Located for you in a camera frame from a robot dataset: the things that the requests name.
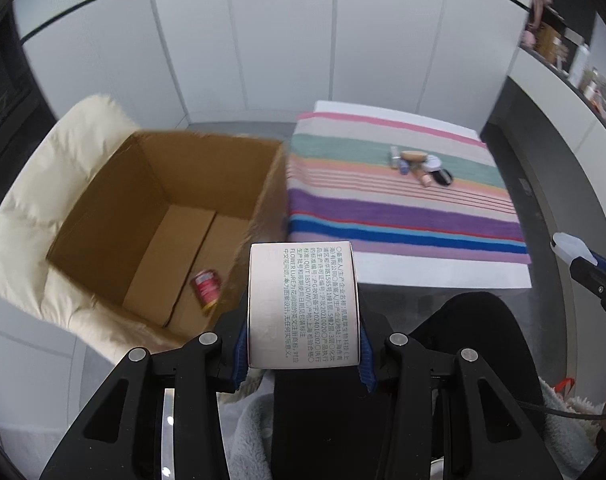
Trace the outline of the red jar gold lid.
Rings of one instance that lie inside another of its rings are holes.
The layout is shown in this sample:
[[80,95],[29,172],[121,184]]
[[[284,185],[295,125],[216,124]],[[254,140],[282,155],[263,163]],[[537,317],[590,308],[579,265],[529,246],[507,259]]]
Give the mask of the red jar gold lid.
[[199,271],[191,280],[190,285],[199,300],[201,310],[208,312],[218,303],[222,281],[219,274],[213,269]]

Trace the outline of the black round powder puff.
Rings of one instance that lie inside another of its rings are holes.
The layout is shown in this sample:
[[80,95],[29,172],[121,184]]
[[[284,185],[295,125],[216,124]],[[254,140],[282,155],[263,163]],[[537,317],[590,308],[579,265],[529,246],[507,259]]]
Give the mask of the black round powder puff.
[[451,186],[454,183],[452,174],[445,168],[431,172],[432,179],[440,186]]

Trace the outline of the white round compact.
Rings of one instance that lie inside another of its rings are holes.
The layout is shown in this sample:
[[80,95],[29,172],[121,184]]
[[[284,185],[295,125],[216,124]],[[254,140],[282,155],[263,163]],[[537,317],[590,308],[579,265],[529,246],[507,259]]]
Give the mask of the white round compact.
[[422,162],[422,169],[426,172],[437,172],[443,167],[443,163],[439,157],[432,154],[427,154],[425,161]]

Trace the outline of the clear bottle pink cap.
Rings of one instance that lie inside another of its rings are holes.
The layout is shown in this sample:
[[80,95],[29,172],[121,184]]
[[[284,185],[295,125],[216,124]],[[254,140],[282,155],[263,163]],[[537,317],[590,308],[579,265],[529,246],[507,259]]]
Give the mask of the clear bottle pink cap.
[[433,179],[431,175],[424,171],[421,166],[412,166],[411,172],[424,188],[429,188],[432,185]]

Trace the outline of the beige carton box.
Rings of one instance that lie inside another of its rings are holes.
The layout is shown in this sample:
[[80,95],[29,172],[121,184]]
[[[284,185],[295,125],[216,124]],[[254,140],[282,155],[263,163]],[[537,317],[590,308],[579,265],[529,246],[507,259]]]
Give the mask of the beige carton box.
[[262,243],[248,267],[248,366],[316,370],[360,362],[349,242]]

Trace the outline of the small purple bottle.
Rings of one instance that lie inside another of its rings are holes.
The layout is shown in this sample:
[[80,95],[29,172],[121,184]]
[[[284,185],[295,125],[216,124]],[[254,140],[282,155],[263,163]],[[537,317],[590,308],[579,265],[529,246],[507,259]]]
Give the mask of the small purple bottle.
[[406,160],[401,160],[398,164],[398,169],[400,174],[409,174],[410,173],[410,165]]

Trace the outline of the small clear vial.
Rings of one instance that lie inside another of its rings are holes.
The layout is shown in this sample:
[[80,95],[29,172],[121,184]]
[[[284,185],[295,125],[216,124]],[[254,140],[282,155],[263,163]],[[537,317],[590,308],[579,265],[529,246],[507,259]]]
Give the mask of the small clear vial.
[[396,146],[392,145],[390,147],[390,162],[391,162],[391,167],[393,169],[397,169],[399,166],[399,159],[400,159],[400,155],[399,155],[399,151],[396,148]]

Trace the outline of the person's black trouser legs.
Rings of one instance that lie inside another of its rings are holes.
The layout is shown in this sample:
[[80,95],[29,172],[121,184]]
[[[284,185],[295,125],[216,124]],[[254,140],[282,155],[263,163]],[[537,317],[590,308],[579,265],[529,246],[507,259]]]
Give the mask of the person's black trouser legs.
[[531,351],[508,306],[465,292],[409,333],[367,312],[359,366],[276,376],[276,479],[553,479]]

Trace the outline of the white spray bottle on shelf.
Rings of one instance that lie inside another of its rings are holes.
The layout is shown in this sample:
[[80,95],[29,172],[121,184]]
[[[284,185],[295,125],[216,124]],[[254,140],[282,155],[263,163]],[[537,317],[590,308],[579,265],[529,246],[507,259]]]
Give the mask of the white spray bottle on shelf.
[[568,72],[568,82],[573,87],[578,88],[580,82],[583,79],[586,65],[589,58],[589,46],[588,44],[581,44],[575,52],[570,71]]

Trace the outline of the brown cardboard box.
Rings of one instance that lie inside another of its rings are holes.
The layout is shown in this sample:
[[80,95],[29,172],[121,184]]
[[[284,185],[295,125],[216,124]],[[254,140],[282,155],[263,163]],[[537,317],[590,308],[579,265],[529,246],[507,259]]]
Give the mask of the brown cardboard box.
[[[161,347],[183,344],[237,307],[248,253],[286,239],[286,147],[276,140],[137,132],[92,178],[48,260],[117,321],[139,322]],[[216,306],[190,280],[215,270]]]

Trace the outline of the beige powder puff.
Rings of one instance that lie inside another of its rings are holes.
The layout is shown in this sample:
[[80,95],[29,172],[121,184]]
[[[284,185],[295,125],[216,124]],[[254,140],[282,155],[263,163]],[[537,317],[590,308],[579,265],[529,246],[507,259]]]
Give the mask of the beige powder puff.
[[400,157],[406,162],[415,162],[416,164],[423,164],[428,158],[428,153],[420,151],[401,151]]

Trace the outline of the brown box on shelf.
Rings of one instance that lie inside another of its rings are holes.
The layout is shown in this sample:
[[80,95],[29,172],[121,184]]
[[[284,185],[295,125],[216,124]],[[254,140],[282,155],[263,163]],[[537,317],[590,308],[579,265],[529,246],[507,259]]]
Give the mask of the brown box on shelf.
[[556,62],[559,53],[558,49],[560,44],[562,44],[560,32],[551,25],[542,23],[539,25],[535,37],[536,52],[548,63]]

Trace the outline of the cream padded chair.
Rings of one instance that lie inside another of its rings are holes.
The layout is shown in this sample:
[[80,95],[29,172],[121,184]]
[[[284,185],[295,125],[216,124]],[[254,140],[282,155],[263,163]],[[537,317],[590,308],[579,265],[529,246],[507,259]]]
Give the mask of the cream padded chair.
[[97,309],[49,262],[48,251],[92,178],[137,132],[190,131],[144,131],[102,94],[78,102],[42,140],[0,205],[0,296],[112,362],[135,347],[159,352],[183,344],[161,347],[160,337],[141,323]]

